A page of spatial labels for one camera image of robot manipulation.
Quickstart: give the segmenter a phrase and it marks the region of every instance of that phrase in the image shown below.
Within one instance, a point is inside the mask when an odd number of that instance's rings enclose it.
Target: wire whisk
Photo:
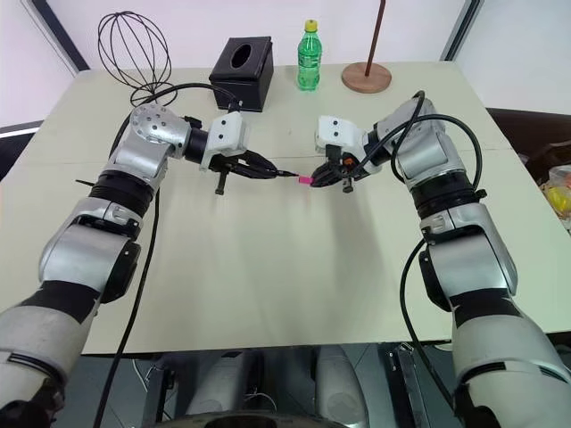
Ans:
[[[103,16],[97,28],[97,51],[109,74],[134,89],[130,96],[134,107],[149,95],[172,86],[167,40],[154,22],[139,13],[123,11]],[[172,93],[161,104],[172,103],[177,95]]]

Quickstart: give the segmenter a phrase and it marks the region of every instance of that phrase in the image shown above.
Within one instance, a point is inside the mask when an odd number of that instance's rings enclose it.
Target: green bottle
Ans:
[[[319,83],[321,42],[318,37],[318,22],[305,21],[305,34],[297,46],[297,85],[302,91],[314,91]]]

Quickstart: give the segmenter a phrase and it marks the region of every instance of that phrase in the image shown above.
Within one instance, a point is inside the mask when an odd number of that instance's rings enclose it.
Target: bottle cap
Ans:
[[[318,22],[315,20],[306,20],[305,30],[309,33],[315,33],[318,30]]]

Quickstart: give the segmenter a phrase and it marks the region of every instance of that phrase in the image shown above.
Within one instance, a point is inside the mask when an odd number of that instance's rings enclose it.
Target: white background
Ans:
[[[168,40],[173,67],[211,67],[228,37],[270,35],[275,64],[296,61],[306,18],[319,21],[323,62],[364,61],[377,0],[49,0],[91,68],[96,28],[108,12],[149,17]],[[463,0],[387,0],[375,59],[437,61]],[[0,14],[0,126],[43,119],[71,82],[17,0]],[[571,114],[571,2],[485,0],[457,59],[487,107]]]

